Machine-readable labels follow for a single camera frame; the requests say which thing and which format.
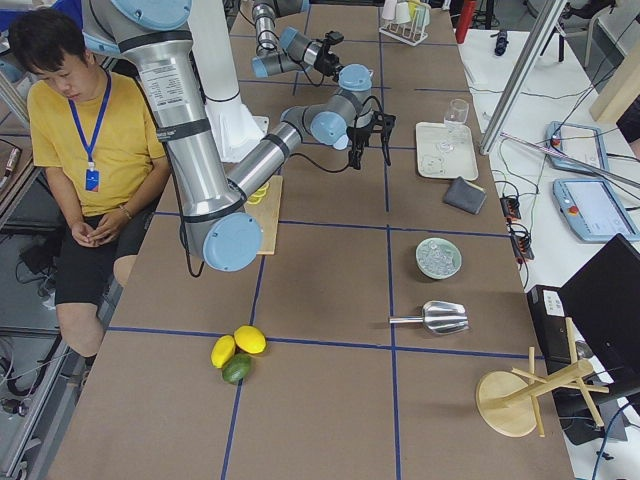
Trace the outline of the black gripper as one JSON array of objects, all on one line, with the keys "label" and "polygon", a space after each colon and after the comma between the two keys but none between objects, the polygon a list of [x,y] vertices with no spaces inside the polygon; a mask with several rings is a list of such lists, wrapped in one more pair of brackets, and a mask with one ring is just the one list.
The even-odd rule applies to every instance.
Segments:
[{"label": "black gripper", "polygon": [[351,141],[351,148],[348,152],[348,165],[354,170],[360,170],[362,168],[364,147],[369,145],[369,139],[372,134],[378,134],[384,162],[387,166],[390,166],[391,154],[389,142],[395,123],[395,115],[382,111],[373,111],[371,118],[363,126],[348,127],[347,135]]},{"label": "black gripper", "polygon": [[341,64],[339,56],[333,53],[331,48],[343,41],[344,36],[338,31],[329,31],[324,35],[323,39],[317,39],[319,51],[316,54],[316,60],[314,61],[314,69],[316,71],[326,77],[339,77],[339,73],[342,70],[343,65]]}]

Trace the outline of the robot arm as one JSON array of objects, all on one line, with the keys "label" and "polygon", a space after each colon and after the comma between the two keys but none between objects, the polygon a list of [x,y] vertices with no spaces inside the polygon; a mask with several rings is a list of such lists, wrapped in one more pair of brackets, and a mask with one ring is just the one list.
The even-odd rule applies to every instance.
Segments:
[{"label": "robot arm", "polygon": [[342,65],[331,52],[340,36],[311,40],[277,18],[304,12],[305,1],[256,1],[252,14],[265,48],[259,77],[313,68],[337,82],[325,102],[287,109],[277,124],[251,114],[241,99],[229,26],[220,1],[85,1],[83,34],[97,53],[132,63],[168,153],[188,255],[231,272],[249,265],[262,243],[245,209],[307,138],[347,150],[357,167],[372,134],[387,145],[395,124],[372,94],[370,70]]},{"label": "robot arm", "polygon": [[344,68],[332,51],[344,40],[337,31],[329,31],[321,39],[311,39],[293,27],[276,32],[278,18],[307,12],[310,2],[303,0],[254,1],[251,9],[255,27],[256,56],[252,69],[257,78],[268,78],[292,71],[307,73],[313,69],[324,77],[337,80]]}]

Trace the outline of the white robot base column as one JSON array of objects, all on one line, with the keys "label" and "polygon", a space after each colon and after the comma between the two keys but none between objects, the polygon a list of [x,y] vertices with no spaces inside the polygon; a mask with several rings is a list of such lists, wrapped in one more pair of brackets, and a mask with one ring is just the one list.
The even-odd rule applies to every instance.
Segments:
[{"label": "white robot base column", "polygon": [[238,163],[267,133],[269,119],[252,115],[241,98],[223,2],[194,0],[188,24],[216,147],[223,162]]}]

